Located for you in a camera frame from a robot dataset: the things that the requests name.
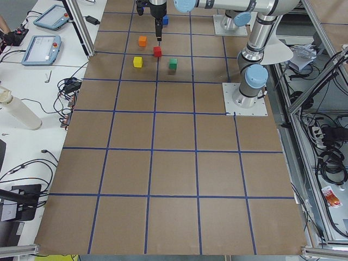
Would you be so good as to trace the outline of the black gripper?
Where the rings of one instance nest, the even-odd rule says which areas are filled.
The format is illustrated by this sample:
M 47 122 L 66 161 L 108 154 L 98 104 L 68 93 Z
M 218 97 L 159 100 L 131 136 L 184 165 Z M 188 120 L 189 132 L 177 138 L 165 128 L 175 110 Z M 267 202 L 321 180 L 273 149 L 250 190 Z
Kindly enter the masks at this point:
M 151 15 L 155 18 L 155 30 L 157 41 L 162 41 L 163 17 L 167 11 L 167 0 L 137 0 L 136 11 L 139 16 L 144 14 L 144 9 L 149 8 Z

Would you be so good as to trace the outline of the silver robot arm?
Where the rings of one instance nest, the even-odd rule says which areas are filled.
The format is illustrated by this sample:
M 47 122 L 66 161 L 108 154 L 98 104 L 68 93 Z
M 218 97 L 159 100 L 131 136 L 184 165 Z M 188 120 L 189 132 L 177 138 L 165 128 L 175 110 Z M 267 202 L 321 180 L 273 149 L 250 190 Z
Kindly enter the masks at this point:
M 255 105 L 258 94 L 265 87 L 269 74 L 261 65 L 264 50 L 277 25 L 277 16 L 258 13 L 246 46 L 238 54 L 241 81 L 239 89 L 233 93 L 234 103 L 244 109 Z
M 174 1 L 174 6 L 181 13 L 189 13 L 195 8 L 225 9 L 242 12 L 258 12 L 265 16 L 279 16 L 292 11 L 298 1 L 265 0 L 265 1 Z M 167 1 L 136 1 L 138 15 L 143 15 L 144 8 L 149 8 L 155 20 L 156 38 L 162 41 L 163 17 L 167 14 Z

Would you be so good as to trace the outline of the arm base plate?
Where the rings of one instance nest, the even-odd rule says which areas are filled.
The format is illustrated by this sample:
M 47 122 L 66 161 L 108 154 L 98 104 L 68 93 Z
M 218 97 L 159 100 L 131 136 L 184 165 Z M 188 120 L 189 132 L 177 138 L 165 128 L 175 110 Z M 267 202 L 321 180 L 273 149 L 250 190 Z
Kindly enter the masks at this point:
M 262 91 L 256 97 L 243 96 L 239 90 L 239 83 L 222 83 L 223 99 L 227 116 L 268 116 Z
M 232 18 L 226 15 L 213 15 L 214 31 L 217 36 L 247 37 L 246 26 L 238 27 Z

